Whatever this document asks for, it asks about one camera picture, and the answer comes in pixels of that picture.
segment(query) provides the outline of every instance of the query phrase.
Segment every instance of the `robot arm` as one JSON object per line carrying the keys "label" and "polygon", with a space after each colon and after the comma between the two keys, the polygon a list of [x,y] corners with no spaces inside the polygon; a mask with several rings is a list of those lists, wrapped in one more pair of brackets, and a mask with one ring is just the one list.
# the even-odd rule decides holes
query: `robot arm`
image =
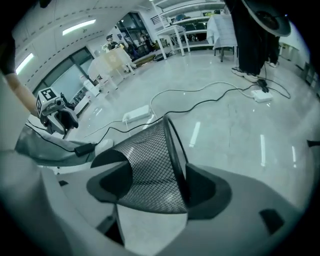
{"label": "robot arm", "polygon": [[38,92],[36,109],[41,123],[47,127],[50,134],[57,132],[65,135],[67,130],[79,126],[76,113],[66,106],[63,99],[52,88]]}

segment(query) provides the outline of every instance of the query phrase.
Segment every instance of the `ceiling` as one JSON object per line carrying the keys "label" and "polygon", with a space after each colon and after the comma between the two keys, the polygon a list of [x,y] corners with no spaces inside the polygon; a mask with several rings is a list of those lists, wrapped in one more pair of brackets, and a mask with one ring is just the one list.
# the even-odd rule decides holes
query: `ceiling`
{"label": "ceiling", "polygon": [[[15,62],[30,53],[34,58],[19,73],[21,82],[34,89],[45,75],[88,41],[108,33],[143,0],[52,0],[46,8],[32,7],[15,26]],[[62,31],[96,19],[94,24],[62,35]]]}

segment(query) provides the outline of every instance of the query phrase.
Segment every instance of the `sneaker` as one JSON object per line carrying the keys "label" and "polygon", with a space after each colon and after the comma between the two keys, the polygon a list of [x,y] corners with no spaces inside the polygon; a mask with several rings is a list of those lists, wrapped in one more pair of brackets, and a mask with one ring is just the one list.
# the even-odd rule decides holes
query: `sneaker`
{"label": "sneaker", "polygon": [[251,73],[245,73],[244,78],[247,79],[251,83],[256,83],[258,81],[258,77]]}
{"label": "sneaker", "polygon": [[238,66],[231,68],[231,72],[242,78],[245,76],[245,72],[243,72]]}
{"label": "sneaker", "polygon": [[274,64],[274,63],[270,62],[269,66],[275,68],[277,66],[277,64]]}

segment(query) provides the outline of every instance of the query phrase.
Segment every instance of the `fluorescent light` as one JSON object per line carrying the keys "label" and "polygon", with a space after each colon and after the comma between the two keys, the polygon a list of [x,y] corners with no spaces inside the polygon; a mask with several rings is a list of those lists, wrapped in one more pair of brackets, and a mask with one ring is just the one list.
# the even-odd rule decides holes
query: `fluorescent light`
{"label": "fluorescent light", "polygon": [[72,26],[72,27],[70,27],[70,28],[68,28],[68,29],[64,30],[64,31],[62,32],[62,35],[64,36],[64,35],[66,35],[66,34],[68,34],[68,33],[72,32],[72,31],[74,31],[74,30],[80,29],[80,28],[82,28],[82,27],[84,27],[84,26],[87,26],[87,25],[93,24],[93,23],[95,23],[95,22],[96,22],[96,20],[95,20],[95,19],[93,19],[93,20],[89,20],[89,21],[86,21],[86,22],[80,23],[80,24],[78,24],[78,25]]}
{"label": "fluorescent light", "polygon": [[21,64],[16,68],[15,72],[18,75],[20,73],[20,71],[28,64],[29,61],[31,61],[31,59],[34,57],[34,55],[32,53],[30,53],[25,59],[24,61],[21,62]]}

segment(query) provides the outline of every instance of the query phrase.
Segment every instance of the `tiled floor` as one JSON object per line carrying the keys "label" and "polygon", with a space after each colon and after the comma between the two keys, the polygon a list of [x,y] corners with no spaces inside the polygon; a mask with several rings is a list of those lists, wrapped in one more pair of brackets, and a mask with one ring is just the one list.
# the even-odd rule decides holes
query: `tiled floor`
{"label": "tiled floor", "polygon": [[[174,113],[170,117],[190,163],[255,178],[302,210],[308,202],[314,180],[314,160],[306,140],[320,139],[320,103],[310,87],[295,74],[300,72],[299,69],[282,58],[279,62],[280,66],[275,69],[266,67],[267,78],[286,87],[291,99],[272,91],[273,101],[257,103],[238,91],[231,91],[218,102],[207,102],[189,113]],[[86,135],[113,120],[121,120],[125,113],[149,104],[155,94],[167,89],[195,90],[218,81],[243,89],[250,86],[250,82],[231,73],[233,66],[232,55],[226,55],[224,62],[220,62],[218,54],[214,56],[211,50],[193,51],[184,57],[177,54],[167,61],[146,64],[136,70],[136,75],[119,84],[118,90],[107,96],[101,94],[92,102],[81,116],[79,128],[69,134],[68,140],[99,141],[108,127]],[[268,85],[286,93],[273,82]],[[200,101],[217,99],[231,88],[226,84],[215,84],[199,92],[165,92],[153,101],[152,107],[160,117],[167,111],[187,110]],[[246,93],[257,89],[253,87]],[[129,128],[147,120],[130,123]],[[111,126],[127,130],[121,122]],[[128,136],[128,133],[110,130],[106,138],[119,143]],[[138,222],[137,214],[130,213],[130,210],[126,213],[132,221]],[[147,218],[141,213],[139,216],[142,222]],[[181,216],[179,221],[185,224],[184,220],[185,216]],[[143,249],[148,241],[139,242],[137,236],[130,233],[129,226],[127,236],[131,238],[127,237],[127,241],[135,245],[129,246],[132,251],[152,255],[167,243],[168,233],[164,235],[166,239],[162,245],[159,238],[155,249]]]}

